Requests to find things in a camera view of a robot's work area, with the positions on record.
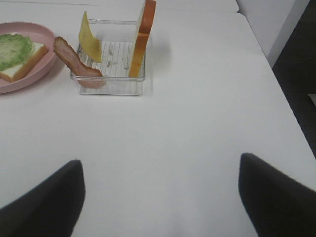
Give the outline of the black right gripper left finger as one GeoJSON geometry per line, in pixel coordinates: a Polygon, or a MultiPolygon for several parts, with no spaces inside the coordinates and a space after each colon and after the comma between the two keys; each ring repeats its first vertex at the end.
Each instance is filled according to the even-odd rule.
{"type": "Polygon", "coordinates": [[[0,210],[2,237],[69,237],[85,200],[82,163],[72,160],[0,210]]]}

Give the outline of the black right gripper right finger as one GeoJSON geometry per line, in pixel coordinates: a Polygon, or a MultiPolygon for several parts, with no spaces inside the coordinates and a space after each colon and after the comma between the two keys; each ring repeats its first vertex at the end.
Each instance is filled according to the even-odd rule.
{"type": "Polygon", "coordinates": [[[241,155],[238,190],[260,237],[314,237],[316,193],[251,153],[241,155]]]}

